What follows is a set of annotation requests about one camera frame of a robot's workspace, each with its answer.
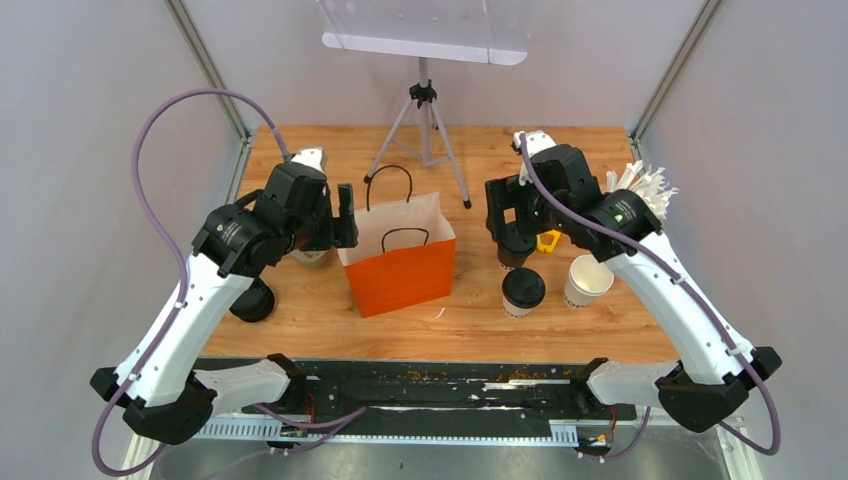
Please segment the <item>black sleeved coffee cup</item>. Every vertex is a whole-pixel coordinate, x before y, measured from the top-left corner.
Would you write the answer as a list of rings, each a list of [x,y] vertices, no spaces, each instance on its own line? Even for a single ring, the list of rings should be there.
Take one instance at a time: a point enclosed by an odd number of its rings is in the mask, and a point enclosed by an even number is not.
[[[535,250],[534,237],[507,238],[497,242],[498,262],[506,270],[521,268]]]

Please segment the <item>orange paper bag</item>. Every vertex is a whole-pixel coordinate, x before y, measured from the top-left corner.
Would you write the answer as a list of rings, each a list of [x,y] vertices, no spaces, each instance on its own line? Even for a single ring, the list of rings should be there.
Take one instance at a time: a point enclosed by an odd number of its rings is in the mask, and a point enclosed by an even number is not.
[[[358,244],[337,250],[354,303],[364,318],[447,297],[452,292],[456,234],[440,195],[415,195],[354,211]]]

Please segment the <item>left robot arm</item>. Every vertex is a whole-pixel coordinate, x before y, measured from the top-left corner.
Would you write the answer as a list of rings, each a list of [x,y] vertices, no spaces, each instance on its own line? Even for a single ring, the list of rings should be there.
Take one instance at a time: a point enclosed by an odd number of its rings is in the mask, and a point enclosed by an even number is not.
[[[353,187],[337,189],[334,216],[321,168],[290,160],[274,167],[264,188],[207,216],[192,242],[186,279],[136,351],[90,381],[100,397],[123,408],[134,433],[178,445],[224,413],[266,403],[293,413],[304,405],[305,373],[282,354],[223,370],[194,365],[227,312],[249,321],[271,313],[275,298],[260,279],[265,268],[294,250],[356,245]]]

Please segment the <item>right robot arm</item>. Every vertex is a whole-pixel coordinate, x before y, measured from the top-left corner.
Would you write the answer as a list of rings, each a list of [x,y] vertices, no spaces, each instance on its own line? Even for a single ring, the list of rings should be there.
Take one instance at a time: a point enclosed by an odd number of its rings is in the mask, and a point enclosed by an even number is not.
[[[753,346],[721,316],[647,201],[632,190],[603,191],[580,149],[532,140],[514,149],[519,173],[484,183],[492,240],[566,235],[630,288],[678,353],[657,364],[595,360],[570,392],[575,411],[592,418],[631,404],[662,408],[692,432],[724,424],[781,366],[775,349]]]

